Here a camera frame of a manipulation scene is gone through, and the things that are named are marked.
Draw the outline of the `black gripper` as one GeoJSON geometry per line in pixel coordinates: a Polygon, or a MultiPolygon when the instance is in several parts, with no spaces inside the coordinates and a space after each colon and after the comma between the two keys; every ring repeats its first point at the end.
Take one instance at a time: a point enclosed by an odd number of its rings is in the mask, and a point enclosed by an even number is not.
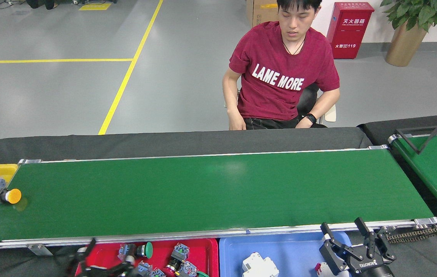
{"type": "Polygon", "coordinates": [[[320,225],[325,240],[319,251],[334,275],[349,271],[353,277],[394,277],[389,264],[396,256],[389,250],[385,228],[375,232],[368,228],[361,217],[354,221],[364,237],[364,259],[359,261],[359,249],[337,241],[326,222],[320,225]]]}

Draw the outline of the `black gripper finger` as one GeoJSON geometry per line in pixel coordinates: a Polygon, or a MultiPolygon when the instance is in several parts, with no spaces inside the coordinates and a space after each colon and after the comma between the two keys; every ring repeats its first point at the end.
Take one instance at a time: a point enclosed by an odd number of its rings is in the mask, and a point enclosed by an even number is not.
{"type": "Polygon", "coordinates": [[[114,267],[95,266],[95,277],[133,277],[134,261],[125,261],[114,267]]]}
{"type": "Polygon", "coordinates": [[[93,250],[95,244],[96,244],[96,239],[92,239],[86,247],[81,247],[76,251],[74,258],[78,262],[78,265],[80,266],[80,272],[79,272],[79,274],[76,275],[75,273],[76,273],[77,268],[74,268],[72,270],[73,273],[71,273],[70,275],[73,275],[73,277],[89,277],[90,276],[90,267],[88,267],[86,264],[86,258],[89,256],[89,254],[93,250]]]}

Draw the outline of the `person's right hand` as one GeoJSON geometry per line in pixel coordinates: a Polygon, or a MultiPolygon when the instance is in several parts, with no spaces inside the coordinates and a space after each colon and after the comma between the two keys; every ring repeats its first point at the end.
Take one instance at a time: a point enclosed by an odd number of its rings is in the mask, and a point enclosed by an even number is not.
{"type": "Polygon", "coordinates": [[[229,113],[229,130],[230,131],[239,131],[246,130],[246,124],[240,113],[229,113]]]}

